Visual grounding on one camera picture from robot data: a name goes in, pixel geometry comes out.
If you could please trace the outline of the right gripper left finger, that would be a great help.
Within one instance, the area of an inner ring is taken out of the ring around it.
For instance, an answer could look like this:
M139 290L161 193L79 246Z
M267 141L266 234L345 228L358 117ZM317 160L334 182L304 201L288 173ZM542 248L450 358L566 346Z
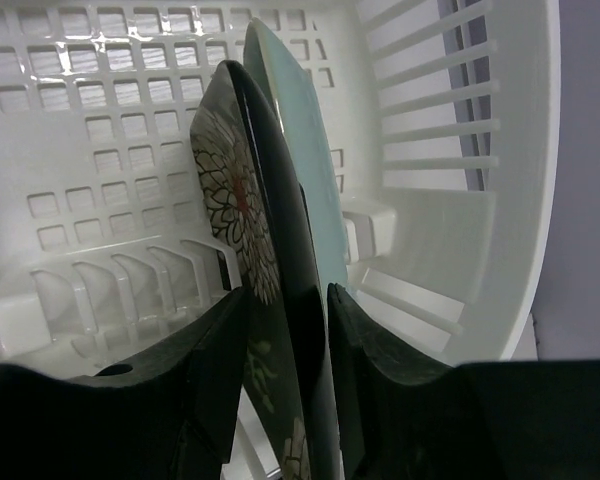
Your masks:
M248 295L153 346L59 380L0 364L0 479L217 479L230 460Z

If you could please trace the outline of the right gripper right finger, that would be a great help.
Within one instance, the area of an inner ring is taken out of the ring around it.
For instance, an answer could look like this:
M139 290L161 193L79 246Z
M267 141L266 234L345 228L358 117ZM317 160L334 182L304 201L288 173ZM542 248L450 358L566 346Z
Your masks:
M600 479L600 360L446 365L327 292L349 479Z

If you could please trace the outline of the black floral square plate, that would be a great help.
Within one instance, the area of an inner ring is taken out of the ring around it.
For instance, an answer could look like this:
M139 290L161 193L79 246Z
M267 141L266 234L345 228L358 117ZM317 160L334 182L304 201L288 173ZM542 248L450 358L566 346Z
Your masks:
M221 62L190 128L213 235L248 295L243 385L286 479L340 475L320 282L303 192L263 92Z

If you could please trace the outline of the light green speckled plate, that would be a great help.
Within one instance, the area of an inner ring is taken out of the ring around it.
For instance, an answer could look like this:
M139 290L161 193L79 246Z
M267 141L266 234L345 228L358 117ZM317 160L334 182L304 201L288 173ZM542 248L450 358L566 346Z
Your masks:
M250 20L243 65L272 106L304 192L321 285L348 285L340 196L313 82L265 23Z

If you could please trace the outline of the white plastic dish rack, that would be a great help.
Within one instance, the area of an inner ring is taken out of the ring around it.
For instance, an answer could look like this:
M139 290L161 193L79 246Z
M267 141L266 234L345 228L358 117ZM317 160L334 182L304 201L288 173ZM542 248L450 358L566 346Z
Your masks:
M189 128L264 23L316 92L348 283L451 365L534 358L555 1L0 1L0 366L93 375L226 293Z

